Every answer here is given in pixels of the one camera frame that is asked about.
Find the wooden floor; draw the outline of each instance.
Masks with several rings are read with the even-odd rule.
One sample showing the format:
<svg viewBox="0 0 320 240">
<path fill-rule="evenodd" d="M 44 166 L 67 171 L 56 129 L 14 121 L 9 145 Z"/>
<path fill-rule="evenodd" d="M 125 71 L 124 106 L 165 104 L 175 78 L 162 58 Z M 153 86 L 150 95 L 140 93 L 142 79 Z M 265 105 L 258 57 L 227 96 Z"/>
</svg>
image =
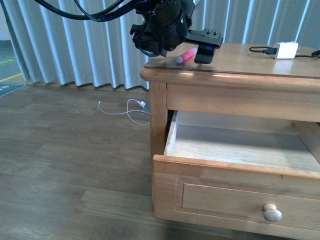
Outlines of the wooden floor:
<svg viewBox="0 0 320 240">
<path fill-rule="evenodd" d="M 155 219 L 149 126 L 97 108 L 130 98 L 148 94 L 27 85 L 0 98 L 1 240 L 284 239 Z"/>
</svg>

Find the black cable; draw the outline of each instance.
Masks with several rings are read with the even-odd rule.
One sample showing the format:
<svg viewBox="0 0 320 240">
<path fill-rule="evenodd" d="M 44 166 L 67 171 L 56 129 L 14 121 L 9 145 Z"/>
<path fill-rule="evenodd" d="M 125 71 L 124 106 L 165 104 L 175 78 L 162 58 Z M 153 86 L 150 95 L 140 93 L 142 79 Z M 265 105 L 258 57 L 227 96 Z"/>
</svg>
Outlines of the black cable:
<svg viewBox="0 0 320 240">
<path fill-rule="evenodd" d="M 76 14 L 72 14 L 72 13 L 68 13 L 68 12 L 62 11 L 62 10 L 52 6 L 51 4 L 47 3 L 44 0 L 34 0 L 34 1 L 37 2 L 38 4 L 40 4 L 41 6 L 43 6 L 44 8 L 48 9 L 49 11 L 51 11 L 51 12 L 53 12 L 53 13 L 61 16 L 61 17 L 64 17 L 64 18 L 67 18 L 67 19 L 73 19 L 73 20 L 82 20 L 82 21 L 83 20 L 90 20 L 90 18 L 85 16 L 85 15 L 76 15 Z M 104 9 L 104 10 L 102 10 L 100 12 L 92 14 L 92 16 L 99 17 L 99 16 L 106 15 L 106 14 L 110 13 L 112 10 L 114 10 L 116 7 L 118 7 L 124 1 L 125 0 L 117 0 L 115 3 L 113 3 L 112 5 L 107 7 L 106 9 Z"/>
<path fill-rule="evenodd" d="M 253 53 L 263 53 L 263 54 L 268 54 L 268 55 L 274 55 L 277 53 L 277 48 L 275 47 L 269 47 L 269 46 L 252 46 L 249 48 L 250 52 Z M 316 58 L 320 59 L 320 50 L 314 51 L 311 53 L 311 55 L 295 55 L 295 58 Z"/>
<path fill-rule="evenodd" d="M 268 55 L 274 55 L 277 53 L 277 49 L 275 47 L 269 47 L 269 46 L 252 46 L 249 48 L 249 50 L 250 52 L 253 52 L 253 53 L 263 53 Z"/>
<path fill-rule="evenodd" d="M 320 59 L 320 50 L 314 51 L 311 55 L 295 55 L 296 58 L 315 58 Z"/>
<path fill-rule="evenodd" d="M 87 16 L 89 19 L 95 21 L 95 22 L 108 22 L 114 19 L 117 19 L 128 12 L 132 11 L 133 9 L 137 8 L 140 4 L 144 3 L 146 0 L 131 0 L 127 4 L 123 5 L 122 7 L 118 8 L 117 10 L 110 12 L 105 15 L 101 16 L 94 16 L 89 13 L 87 13 L 80 5 L 78 0 L 74 0 L 77 7 L 81 10 L 81 12 Z"/>
</svg>

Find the wooden table leg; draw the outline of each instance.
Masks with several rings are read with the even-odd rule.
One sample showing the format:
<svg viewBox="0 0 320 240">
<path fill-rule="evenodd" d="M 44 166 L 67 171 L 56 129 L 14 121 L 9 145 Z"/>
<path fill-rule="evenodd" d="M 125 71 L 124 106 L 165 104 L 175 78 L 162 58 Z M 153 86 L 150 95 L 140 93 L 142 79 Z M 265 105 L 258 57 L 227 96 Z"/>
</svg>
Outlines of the wooden table leg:
<svg viewBox="0 0 320 240">
<path fill-rule="evenodd" d="M 152 200 L 154 199 L 153 158 L 154 155 L 163 155 L 166 146 L 167 127 L 167 84 L 150 82 L 150 140 L 152 162 Z"/>
</svg>

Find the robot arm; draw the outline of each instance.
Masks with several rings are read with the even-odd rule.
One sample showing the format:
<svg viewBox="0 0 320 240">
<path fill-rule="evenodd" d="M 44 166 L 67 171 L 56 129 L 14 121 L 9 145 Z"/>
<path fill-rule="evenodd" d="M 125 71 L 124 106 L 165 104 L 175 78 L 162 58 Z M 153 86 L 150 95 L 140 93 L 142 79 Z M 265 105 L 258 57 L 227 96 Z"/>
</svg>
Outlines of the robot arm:
<svg viewBox="0 0 320 240">
<path fill-rule="evenodd" d="M 173 51 L 182 42 L 197 44 L 199 47 L 194 61 L 197 64 L 211 63 L 215 50 L 222 45 L 223 37 L 220 32 L 211 29 L 190 30 L 198 2 L 154 0 L 149 6 L 137 7 L 136 13 L 143 15 L 145 21 L 131 28 L 135 47 L 149 57 L 165 57 L 167 51 Z"/>
<path fill-rule="evenodd" d="M 223 37 L 218 31 L 190 30 L 193 12 L 200 0 L 130 0 L 114 10 L 125 1 L 117 0 L 95 14 L 87 13 L 78 0 L 74 0 L 84 15 L 61 11 L 44 0 L 35 1 L 62 17 L 96 22 L 108 22 L 135 10 L 143 16 L 144 22 L 142 25 L 133 25 L 130 34 L 133 35 L 135 47 L 149 57 L 165 57 L 167 51 L 173 51 L 181 43 L 187 42 L 199 45 L 194 61 L 198 64 L 209 64 L 215 50 L 219 49 L 223 42 Z"/>
</svg>

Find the white cable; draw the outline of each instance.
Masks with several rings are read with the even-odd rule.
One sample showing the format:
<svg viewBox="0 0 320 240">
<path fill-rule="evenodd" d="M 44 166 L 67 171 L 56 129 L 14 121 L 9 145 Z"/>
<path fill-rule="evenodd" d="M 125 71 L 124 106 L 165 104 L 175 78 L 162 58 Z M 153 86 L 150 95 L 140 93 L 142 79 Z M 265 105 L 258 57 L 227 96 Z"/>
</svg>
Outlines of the white cable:
<svg viewBox="0 0 320 240">
<path fill-rule="evenodd" d="M 142 109 L 145 109 L 145 111 L 143 111 L 143 110 L 129 110 L 129 102 L 130 102 L 130 101 L 135 101 L 135 102 L 137 102 L 137 103 L 142 107 Z M 101 101 L 99 101 L 99 103 L 98 103 L 98 109 L 99 109 L 101 112 L 103 112 L 104 114 L 107 114 L 107 115 L 122 115 L 122 114 L 127 114 L 128 118 L 129 118 L 132 122 L 134 122 L 135 124 L 138 124 L 138 125 L 150 125 L 150 123 L 138 123 L 138 122 L 134 121 L 134 120 L 130 117 L 130 115 L 129 115 L 129 113 L 131 113 L 131 112 L 140 112 L 140 113 L 145 113 L 145 114 L 150 115 L 149 111 L 144 107 L 144 106 L 145 106 L 145 103 L 144 103 L 143 101 L 140 102 L 140 101 L 137 101 L 137 100 L 135 100 L 135 99 L 130 98 L 130 99 L 126 102 L 126 111 L 125 111 L 125 112 L 120 112 L 120 113 L 109 113 L 109 112 L 105 112 L 105 111 L 103 111 L 103 110 L 100 108 L 100 103 L 101 103 Z"/>
</svg>

